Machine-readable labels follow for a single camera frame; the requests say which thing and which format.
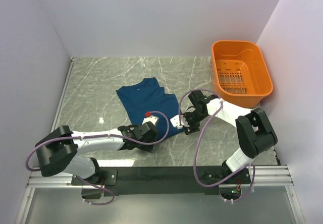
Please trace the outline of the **blue t shirt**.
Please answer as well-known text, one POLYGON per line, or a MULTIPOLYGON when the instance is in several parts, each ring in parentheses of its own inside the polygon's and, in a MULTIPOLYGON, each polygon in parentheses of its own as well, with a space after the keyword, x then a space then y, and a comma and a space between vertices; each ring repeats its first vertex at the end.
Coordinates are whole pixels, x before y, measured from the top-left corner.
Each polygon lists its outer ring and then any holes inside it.
POLYGON ((123 86, 116 90, 130 122, 140 125, 149 111, 159 111, 168 119, 178 114, 178 101, 174 94, 166 94, 156 78, 145 78, 132 86, 123 86))

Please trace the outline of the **orange plastic basket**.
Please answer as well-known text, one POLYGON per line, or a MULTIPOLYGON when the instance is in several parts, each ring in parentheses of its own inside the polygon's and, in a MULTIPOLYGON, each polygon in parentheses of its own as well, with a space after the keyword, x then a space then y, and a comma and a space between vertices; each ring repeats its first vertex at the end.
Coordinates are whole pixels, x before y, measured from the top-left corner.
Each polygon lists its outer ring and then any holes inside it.
POLYGON ((260 48, 250 41, 221 40, 210 58, 213 90, 225 101, 253 108, 273 91, 273 83, 260 48))

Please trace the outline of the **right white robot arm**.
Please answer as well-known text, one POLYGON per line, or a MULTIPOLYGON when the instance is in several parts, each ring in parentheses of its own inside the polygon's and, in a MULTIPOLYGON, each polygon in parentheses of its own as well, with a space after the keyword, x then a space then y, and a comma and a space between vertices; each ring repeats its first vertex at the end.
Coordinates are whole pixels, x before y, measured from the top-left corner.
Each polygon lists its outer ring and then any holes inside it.
POLYGON ((204 89, 193 89, 186 92, 194 108, 194 111, 176 115, 177 123, 173 126, 177 129, 184 129, 189 135, 200 132, 203 136, 207 125, 200 127, 204 119, 207 124, 217 117, 237 130, 239 148, 223 163, 222 179, 214 183, 217 186, 224 182, 233 183, 239 178, 239 173, 252 165, 253 160, 261 153, 274 147, 278 138, 265 113, 261 108, 243 108, 223 100, 214 91, 210 96, 203 94, 204 89))

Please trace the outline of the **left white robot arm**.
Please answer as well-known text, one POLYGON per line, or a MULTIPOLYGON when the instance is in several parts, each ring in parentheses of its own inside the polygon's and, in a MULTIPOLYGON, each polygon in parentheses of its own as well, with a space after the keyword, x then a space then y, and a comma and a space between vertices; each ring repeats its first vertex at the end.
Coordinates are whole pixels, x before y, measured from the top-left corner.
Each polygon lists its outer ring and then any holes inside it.
POLYGON ((142 125, 120 126, 103 132, 71 131, 68 126, 60 126, 35 146, 58 138, 58 141, 38 147, 36 150, 41 175, 51 177, 61 172, 83 178, 88 184, 99 182, 102 170, 93 157, 83 154, 100 150, 132 150, 138 148, 151 152, 152 143, 157 140, 157 123, 151 121, 142 125))

